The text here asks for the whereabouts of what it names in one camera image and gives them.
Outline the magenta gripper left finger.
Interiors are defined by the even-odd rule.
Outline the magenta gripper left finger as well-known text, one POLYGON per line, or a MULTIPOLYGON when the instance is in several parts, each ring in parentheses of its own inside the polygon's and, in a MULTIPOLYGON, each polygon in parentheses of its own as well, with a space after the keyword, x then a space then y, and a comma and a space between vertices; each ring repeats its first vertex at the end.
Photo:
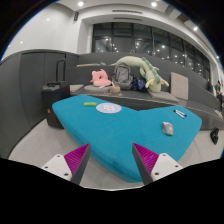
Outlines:
POLYGON ((90 155, 90 144, 85 144, 66 155, 56 154, 42 169, 79 185, 90 155))

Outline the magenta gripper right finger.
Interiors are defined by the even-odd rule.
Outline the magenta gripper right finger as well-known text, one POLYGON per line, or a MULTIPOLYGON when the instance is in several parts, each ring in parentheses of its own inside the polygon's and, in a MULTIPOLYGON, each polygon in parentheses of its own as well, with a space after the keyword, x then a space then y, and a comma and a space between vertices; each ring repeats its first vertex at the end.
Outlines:
POLYGON ((132 145, 132 154, 144 185, 182 169, 167 153, 157 154, 137 143, 132 145))

